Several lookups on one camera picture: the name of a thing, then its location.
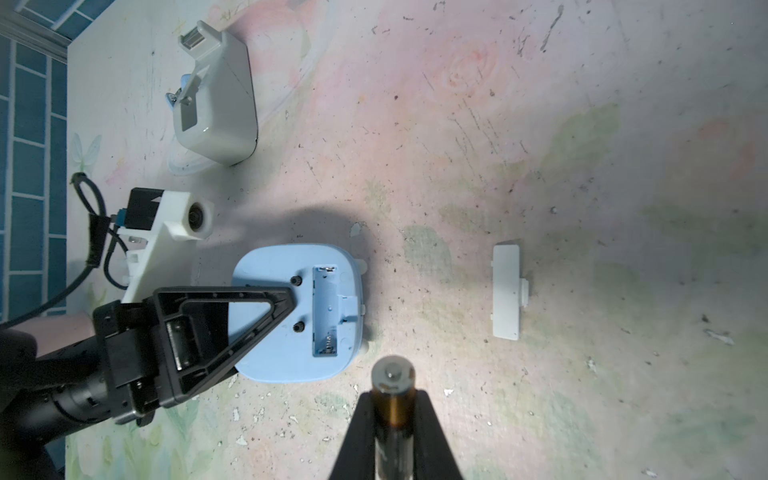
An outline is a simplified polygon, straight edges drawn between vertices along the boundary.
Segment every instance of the screw hole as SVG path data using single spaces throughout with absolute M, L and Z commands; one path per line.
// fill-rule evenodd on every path
M 190 222 L 190 228 L 193 232 L 197 232 L 200 228 L 203 227 L 205 216 L 203 215 L 203 208 L 200 206 L 200 204 L 192 204 L 190 207 L 190 212 L 187 215 L 187 219 Z

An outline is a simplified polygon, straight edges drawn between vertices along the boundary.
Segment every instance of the battery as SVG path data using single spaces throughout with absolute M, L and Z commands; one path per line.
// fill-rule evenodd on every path
M 401 356 L 386 356 L 373 366 L 376 474 L 381 480 L 413 478 L 415 378 L 413 364 Z

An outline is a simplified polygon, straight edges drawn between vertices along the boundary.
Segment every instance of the white plastic device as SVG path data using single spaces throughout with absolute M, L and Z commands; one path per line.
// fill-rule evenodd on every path
M 528 281 L 520 278 L 520 246 L 493 247 L 493 336 L 520 337 L 520 307 L 528 305 Z
M 202 215 L 202 223 L 190 225 L 190 209 Z M 165 190 L 151 230 L 122 227 L 118 234 L 147 241 L 141 250 L 127 252 L 130 281 L 123 303 L 140 302 L 162 286 L 189 285 L 197 240 L 214 229 L 214 204 L 189 192 Z
M 179 45 L 195 60 L 174 103 L 179 143 L 223 165 L 250 157 L 259 126 L 245 44 L 199 21 Z

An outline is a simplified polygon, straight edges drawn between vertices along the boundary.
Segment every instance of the blue tile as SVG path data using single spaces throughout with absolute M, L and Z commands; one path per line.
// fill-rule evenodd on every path
M 40 24 L 46 28 L 50 28 L 53 25 L 53 22 L 50 22 L 45 18 L 42 18 L 40 15 L 35 15 L 35 13 L 32 10 L 27 10 L 26 8 L 22 8 L 22 10 L 19 13 L 22 15 L 22 17 L 29 18 L 34 23 Z
M 85 0 L 78 10 L 95 20 L 112 2 L 114 0 Z
M 11 41 L 0 36 L 0 95 L 8 97 L 8 83 L 11 81 Z
M 42 275 L 11 275 L 8 281 L 8 318 L 16 318 L 43 303 Z
M 16 68 L 14 135 L 45 142 L 45 79 Z
M 43 269 L 43 200 L 13 197 L 9 268 Z
M 48 239 L 48 298 L 67 288 L 67 240 Z M 66 306 L 62 300 L 57 306 Z
M 51 111 L 67 116 L 67 65 L 54 60 L 51 63 Z
M 70 40 L 75 40 L 90 24 L 91 21 L 83 15 L 73 13 L 56 31 Z
M 13 142 L 13 191 L 45 195 L 45 149 Z
M 31 68 L 34 71 L 39 71 L 43 75 L 47 73 L 45 55 L 21 44 L 16 45 L 16 63 L 24 65 L 26 68 Z
M 51 117 L 50 233 L 67 233 L 67 122 Z
M 5 228 L 5 168 L 7 156 L 8 102 L 0 100 L 0 229 Z
M 26 7 L 56 22 L 74 0 L 29 0 Z

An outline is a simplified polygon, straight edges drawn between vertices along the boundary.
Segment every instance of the grout line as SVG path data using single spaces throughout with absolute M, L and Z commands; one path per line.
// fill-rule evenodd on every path
M 11 40 L 11 57 L 8 60 L 10 65 L 16 63 L 16 41 Z M 8 79 L 8 138 L 14 137 L 14 122 L 15 110 L 16 110 L 16 71 L 14 68 L 8 69 L 10 78 Z M 11 217 L 13 216 L 13 142 L 6 142 L 8 149 L 5 158 L 5 241 L 3 242 L 3 284 L 2 284 L 2 319 L 8 320 L 8 301 L 11 299 L 8 294 L 8 284 L 10 283 L 10 275 L 8 272 L 11 269 Z
M 29 73 L 31 73 L 31 74 L 35 74 L 35 75 L 37 75 L 37 76 L 39 76 L 39 77 L 43 77 L 43 78 L 45 78 L 45 74 L 42 74 L 42 73 L 40 73 L 39 71 L 35 71 L 35 70 L 32 70 L 31 68 L 29 68 L 29 67 L 25 67 L 24 65 L 19 65 L 19 64 L 17 63 L 17 64 L 16 64 L 16 68 L 19 68 L 19 69 L 21 69 L 21 70 L 23 70 L 23 71 L 28 71 L 28 72 L 29 72 Z
M 77 0 L 72 5 L 69 5 L 69 8 L 67 8 L 65 12 L 61 14 L 61 17 L 59 17 L 56 22 L 53 22 L 53 25 L 51 25 L 51 30 L 56 30 L 57 28 L 61 27 L 64 22 L 66 22 L 72 16 L 72 14 L 74 14 L 80 5 L 83 5 L 84 1 L 85 0 Z
M 19 2 L 17 5 L 16 5 L 16 8 L 14 8 L 14 10 L 15 10 L 16 12 L 20 12 L 22 9 L 24 9 L 24 7 L 27 5 L 27 3 L 28 3 L 28 2 L 29 2 L 29 0 L 21 0 L 21 1 L 20 1 L 20 2 Z
M 31 8 L 26 8 L 26 7 L 24 7 L 24 8 L 21 8 L 21 9 L 17 10 L 17 12 L 21 13 L 21 11 L 22 11 L 22 10 L 26 10 L 27 12 L 29 12 L 29 13 L 33 14 L 35 17 L 39 17 L 39 18 L 42 18 L 42 19 L 43 19 L 43 20 L 45 20 L 46 22 L 51 22 L 51 23 L 53 23 L 53 20 L 51 20 L 50 18 L 46 17 L 45 15 L 40 15 L 39 13 L 37 13 L 37 12 L 36 12 L 36 11 L 34 11 L 34 10 L 32 10 Z
M 13 141 L 17 141 L 20 144 L 27 144 L 27 145 L 32 145 L 34 147 L 45 148 L 45 144 L 41 144 L 36 141 L 26 140 L 24 138 L 13 137 Z
M 79 10 L 75 10 L 75 11 L 76 11 L 77 13 L 79 13 L 79 14 L 80 14 L 80 16 L 81 16 L 81 17 L 83 17 L 83 18 L 85 18 L 86 20 L 90 20 L 91 22 L 93 22 L 93 21 L 94 21 L 94 19 L 93 19 L 93 18 L 91 18 L 91 17 L 87 16 L 85 13 L 83 13 L 83 12 L 81 12 L 81 11 L 79 11 Z
M 13 192 L 11 195 L 13 197 L 18 197 L 18 198 L 31 198 L 32 200 L 43 200 L 43 201 L 45 201 L 45 197 L 40 196 L 40 195 L 23 194 L 21 192 Z
M 52 76 L 51 57 L 45 57 L 45 112 L 51 113 L 51 76 Z M 51 222 L 51 115 L 45 115 L 45 156 L 43 163 L 43 281 L 42 281 L 42 299 L 43 303 L 48 301 L 48 264 L 50 262 L 48 240 L 49 224 Z

